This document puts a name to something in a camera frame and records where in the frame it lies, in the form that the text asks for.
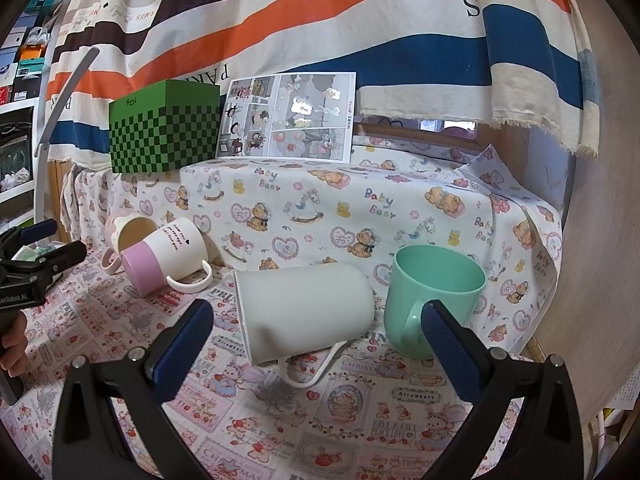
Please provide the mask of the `person's left hand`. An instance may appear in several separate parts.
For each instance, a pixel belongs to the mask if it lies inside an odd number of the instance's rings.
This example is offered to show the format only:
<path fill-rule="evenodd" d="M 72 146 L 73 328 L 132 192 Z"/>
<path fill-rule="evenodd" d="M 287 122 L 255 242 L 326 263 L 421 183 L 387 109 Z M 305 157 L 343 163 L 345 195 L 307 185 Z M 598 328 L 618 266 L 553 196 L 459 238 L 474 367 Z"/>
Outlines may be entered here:
<path fill-rule="evenodd" d="M 17 311 L 11 328 L 2 337 L 4 353 L 0 363 L 2 370 L 7 372 L 10 377 L 20 376 L 26 368 L 26 348 L 28 345 L 26 327 L 26 316 L 22 311 Z"/>

